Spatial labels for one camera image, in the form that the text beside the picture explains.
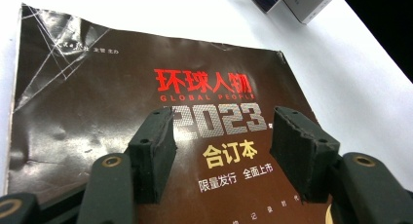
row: crease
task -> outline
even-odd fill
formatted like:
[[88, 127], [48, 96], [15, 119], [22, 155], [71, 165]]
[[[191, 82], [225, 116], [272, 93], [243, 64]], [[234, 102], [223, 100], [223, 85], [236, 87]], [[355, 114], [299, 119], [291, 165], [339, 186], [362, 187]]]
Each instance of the crease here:
[[42, 162], [42, 161], [31, 160], [31, 159], [27, 160], [26, 163], [46, 164], [46, 165], [58, 165], [58, 166], [64, 166], [64, 167], [66, 167], [65, 164], [53, 163], [53, 162]]
[[[35, 9], [33, 9], [33, 8], [31, 8], [31, 7], [29, 7], [29, 9], [30, 9], [30, 12], [32, 13], [32, 17], [35, 17], [36, 20], [39, 22], [38, 27], [39, 27], [39, 26], [41, 27], [41, 29], [39, 28], [39, 30], [40, 30], [40, 32], [42, 33], [42, 36], [43, 36], [43, 38], [44, 38], [44, 40], [45, 40], [45, 42], [46, 42], [46, 44], [47, 44], [50, 52], [48, 53], [48, 55], [46, 56], [45, 60], [42, 62], [42, 64], [41, 64], [40, 67], [38, 68], [38, 70], [36, 71], [36, 74], [35, 74], [35, 75], [33, 76], [33, 78], [30, 80], [30, 82], [29, 82], [29, 84], [27, 85], [27, 87], [24, 89], [24, 92], [22, 93], [22, 95], [21, 95], [21, 97], [20, 97], [20, 99], [19, 99], [19, 105], [18, 105], [18, 107], [14, 110], [14, 113], [17, 112], [17, 111], [19, 111], [25, 104], [27, 104], [27, 103], [28, 103], [32, 98], [34, 98], [38, 93], [40, 93], [42, 90], [44, 90], [45, 88], [47, 88], [47, 87], [49, 86], [49, 84], [50, 84], [51, 82], [53, 82], [53, 81], [54, 81], [57, 77], [59, 77], [60, 75], [63, 75], [64, 80], [66, 81], [74, 72], [76, 72], [76, 70], [83, 64], [84, 61], [82, 60], [81, 63], [78, 64], [76, 67], [72, 67], [72, 65], [73, 65], [75, 62], [78, 62], [79, 60], [83, 59], [83, 57], [85, 57], [85, 54], [88, 52], [88, 51], [82, 51], [82, 53], [79, 54], [79, 55], [76, 57], [76, 59], [74, 59], [72, 62], [70, 62], [69, 60], [67, 60], [67, 58], [66, 58], [66, 56], [64, 55], [64, 53], [59, 49], [58, 45], [57, 45], [56, 42], [53, 40], [53, 37], [51, 36], [49, 30], [44, 26], [43, 21], [37, 17], [37, 16], [39, 15], [38, 11], [35, 10]], [[66, 23], [66, 25], [64, 26], [64, 29], [63, 29], [63, 30], [60, 32], [60, 34], [58, 35], [58, 40], [61, 39], [61, 36], [62, 36], [62, 34], [63, 34], [62, 32], [64, 32], [64, 31], [67, 29], [67, 27], [68, 27], [69, 23], [72, 21], [72, 19], [73, 19], [73, 16], [70, 17], [70, 20]], [[110, 30], [111, 30], [110, 28], [106, 28], [106, 31], [104, 31], [98, 38], [96, 38], [96, 39], [94, 40], [94, 42], [90, 44], [90, 47], [92, 47], [94, 44], [96, 44], [96, 43], [97, 43], [104, 35], [106, 35]], [[48, 44], [48, 42], [47, 42], [47, 37], [46, 37], [46, 35], [44, 35], [44, 33], [46, 33], [47, 36], [49, 37], [49, 39], [53, 42], [53, 44], [54, 44], [54, 45], [53, 45], [53, 49], [51, 49], [50, 45]], [[57, 50], [59, 51], [59, 53], [62, 55], [63, 59], [67, 62], [67, 66], [65, 66], [64, 68], [61, 68], [61, 67], [59, 66], [58, 62], [56, 61], [56, 58], [55, 58], [54, 53], [53, 53], [53, 51], [54, 51], [55, 49], [57, 49]], [[33, 86], [34, 81], [36, 80], [36, 78], [38, 77], [38, 75], [43, 71], [43, 68], [44, 68], [46, 62], [50, 59], [51, 56], [54, 58], [54, 61], [56, 62], [57, 67], [60, 69], [60, 72], [58, 72], [55, 77], [53, 77], [46, 85], [44, 85], [42, 88], [40, 88], [36, 93], [32, 94], [31, 96], [27, 96], [26, 93], [27, 93], [28, 90]], [[65, 72], [68, 68], [71, 68], [71, 72], [70, 72], [70, 73], [67, 75], [67, 77], [66, 77], [66, 75], [64, 74], [64, 72]]]

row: white box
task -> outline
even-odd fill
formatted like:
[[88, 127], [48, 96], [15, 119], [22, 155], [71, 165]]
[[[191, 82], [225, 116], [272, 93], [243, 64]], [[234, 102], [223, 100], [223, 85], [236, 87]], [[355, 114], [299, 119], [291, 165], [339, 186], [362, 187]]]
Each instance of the white box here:
[[302, 23], [310, 22], [331, 0], [283, 0]]

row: white surface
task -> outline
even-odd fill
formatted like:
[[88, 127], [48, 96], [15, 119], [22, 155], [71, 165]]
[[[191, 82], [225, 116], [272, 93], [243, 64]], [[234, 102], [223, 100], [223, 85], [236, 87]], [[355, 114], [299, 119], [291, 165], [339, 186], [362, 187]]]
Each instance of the white surface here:
[[333, 0], [308, 25], [284, 3], [264, 15], [250, 0], [0, 1], [0, 181], [24, 2], [117, 29], [282, 51], [321, 126], [341, 142], [340, 153], [380, 159], [413, 190], [413, 85], [344, 0]]

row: brass insert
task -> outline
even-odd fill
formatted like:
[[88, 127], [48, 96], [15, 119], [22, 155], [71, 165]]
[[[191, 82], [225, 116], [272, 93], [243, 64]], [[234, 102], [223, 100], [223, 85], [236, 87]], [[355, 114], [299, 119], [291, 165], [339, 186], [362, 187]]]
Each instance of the brass insert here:
[[363, 157], [363, 156], [355, 156], [354, 160], [357, 164], [368, 167], [368, 168], [376, 167], [376, 163], [374, 161], [372, 161], [369, 158]]
[[109, 157], [105, 160], [103, 160], [102, 165], [106, 168], [113, 168], [117, 165], [119, 165], [122, 162], [122, 159], [120, 157]]
[[23, 205], [23, 202], [19, 199], [8, 199], [0, 203], [0, 207], [5, 205], [11, 205], [7, 210], [0, 212], [0, 218], [7, 217], [13, 214]]
[[325, 214], [325, 224], [334, 224], [333, 217], [331, 216], [331, 205], [328, 206], [327, 213]]

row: white numbers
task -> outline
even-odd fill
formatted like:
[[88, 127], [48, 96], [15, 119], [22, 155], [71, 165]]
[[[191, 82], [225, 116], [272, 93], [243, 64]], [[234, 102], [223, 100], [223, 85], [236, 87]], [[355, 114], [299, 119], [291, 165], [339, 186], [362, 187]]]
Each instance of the white numbers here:
[[222, 117], [222, 122], [224, 123], [227, 134], [247, 132], [247, 129], [244, 126], [234, 127], [233, 122], [243, 120], [243, 114], [237, 104], [220, 104], [218, 105], [218, 108], [219, 112], [222, 114], [228, 114], [230, 111], [233, 112], [233, 115], [226, 115]]
[[267, 124], [257, 103], [178, 105], [173, 126], [176, 141], [216, 137], [227, 134], [263, 131]]
[[[195, 119], [197, 120], [198, 130], [202, 138], [214, 137], [224, 134], [221, 121], [219, 120], [218, 111], [214, 105], [194, 105], [193, 107]], [[211, 125], [207, 123], [207, 115], [209, 115]]]
[[252, 220], [258, 219], [257, 214], [256, 214], [255, 212], [253, 212], [253, 213], [251, 214], [251, 219], [252, 219]]

